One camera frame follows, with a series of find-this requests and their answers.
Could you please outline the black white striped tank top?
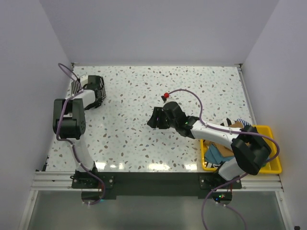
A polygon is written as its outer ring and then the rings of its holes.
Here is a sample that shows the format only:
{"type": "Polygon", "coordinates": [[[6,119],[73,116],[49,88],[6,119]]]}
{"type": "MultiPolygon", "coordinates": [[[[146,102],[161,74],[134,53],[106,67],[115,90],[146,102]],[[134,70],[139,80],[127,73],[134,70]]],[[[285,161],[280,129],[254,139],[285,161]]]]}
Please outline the black white striped tank top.
{"type": "Polygon", "coordinates": [[[81,98],[84,106],[101,103],[106,97],[104,80],[97,75],[84,75],[71,82],[71,94],[81,98]]]}

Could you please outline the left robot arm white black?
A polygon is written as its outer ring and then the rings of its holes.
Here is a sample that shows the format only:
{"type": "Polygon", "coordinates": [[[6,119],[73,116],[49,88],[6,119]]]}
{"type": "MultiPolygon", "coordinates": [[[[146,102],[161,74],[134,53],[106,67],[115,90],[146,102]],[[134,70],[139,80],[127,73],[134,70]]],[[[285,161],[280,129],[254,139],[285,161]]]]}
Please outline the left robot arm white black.
{"type": "Polygon", "coordinates": [[[93,172],[95,163],[85,143],[85,111],[96,109],[106,98],[102,77],[87,75],[85,80],[71,83],[71,95],[66,99],[56,99],[53,105],[53,131],[58,141],[68,142],[74,156],[76,171],[87,172],[82,182],[89,188],[99,184],[98,174],[93,172]]]}

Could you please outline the tan tank top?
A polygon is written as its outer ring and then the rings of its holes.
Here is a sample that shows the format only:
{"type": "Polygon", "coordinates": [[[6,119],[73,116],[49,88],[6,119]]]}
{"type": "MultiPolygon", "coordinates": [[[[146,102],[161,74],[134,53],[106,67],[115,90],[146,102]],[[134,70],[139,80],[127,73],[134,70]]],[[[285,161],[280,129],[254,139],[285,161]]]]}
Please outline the tan tank top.
{"type": "Polygon", "coordinates": [[[233,157],[234,156],[234,153],[231,149],[223,146],[223,145],[220,145],[218,143],[212,143],[220,152],[220,154],[223,156],[223,157],[233,157]]]}

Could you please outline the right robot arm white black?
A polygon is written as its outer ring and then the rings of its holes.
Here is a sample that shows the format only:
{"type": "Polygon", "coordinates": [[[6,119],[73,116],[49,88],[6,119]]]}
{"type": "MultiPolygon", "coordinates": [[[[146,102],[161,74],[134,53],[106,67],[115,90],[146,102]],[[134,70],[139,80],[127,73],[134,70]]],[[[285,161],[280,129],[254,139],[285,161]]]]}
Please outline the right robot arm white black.
{"type": "Polygon", "coordinates": [[[158,129],[173,128],[183,137],[207,140],[231,149],[234,157],[223,163],[213,177],[219,188],[225,188],[232,179],[245,173],[258,174],[272,152],[255,127],[231,128],[204,123],[198,117],[186,115],[174,101],[155,107],[147,125],[158,129]]]}

